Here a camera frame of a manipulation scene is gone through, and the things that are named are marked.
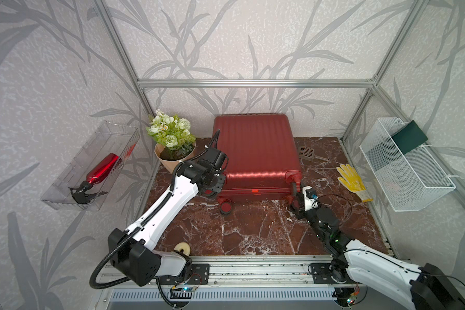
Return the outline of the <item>red ribbed hardshell suitcase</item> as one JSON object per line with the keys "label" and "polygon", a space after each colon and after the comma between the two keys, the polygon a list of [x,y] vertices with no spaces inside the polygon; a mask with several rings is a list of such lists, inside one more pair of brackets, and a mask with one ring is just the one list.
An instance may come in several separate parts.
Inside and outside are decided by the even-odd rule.
{"label": "red ribbed hardshell suitcase", "polygon": [[218,195],[222,214],[235,202],[296,200],[302,168],[285,114],[225,114],[215,118],[213,131],[229,160]]}

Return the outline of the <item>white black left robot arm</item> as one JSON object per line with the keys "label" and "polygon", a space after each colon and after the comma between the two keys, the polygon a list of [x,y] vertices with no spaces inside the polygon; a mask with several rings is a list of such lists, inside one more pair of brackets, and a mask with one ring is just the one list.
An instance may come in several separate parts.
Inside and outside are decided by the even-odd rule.
{"label": "white black left robot arm", "polygon": [[227,155],[218,150],[217,131],[204,151],[173,170],[170,186],[155,203],[126,230],[115,229],[108,237],[108,254],[89,279],[93,289],[107,289],[132,281],[143,287],[151,280],[173,278],[185,282],[191,277],[192,260],[182,250],[157,251],[166,228],[196,196],[213,199],[226,182]]}

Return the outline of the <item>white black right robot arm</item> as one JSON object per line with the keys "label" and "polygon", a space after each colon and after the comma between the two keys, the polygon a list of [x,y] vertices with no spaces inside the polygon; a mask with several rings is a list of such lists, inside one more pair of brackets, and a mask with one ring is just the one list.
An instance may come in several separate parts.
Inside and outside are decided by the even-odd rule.
{"label": "white black right robot arm", "polygon": [[296,217],[307,221],[331,255],[329,275],[335,282],[364,284],[406,309],[465,309],[465,298],[453,284],[455,277],[430,263],[400,261],[347,235],[312,187],[295,187],[289,200]]}

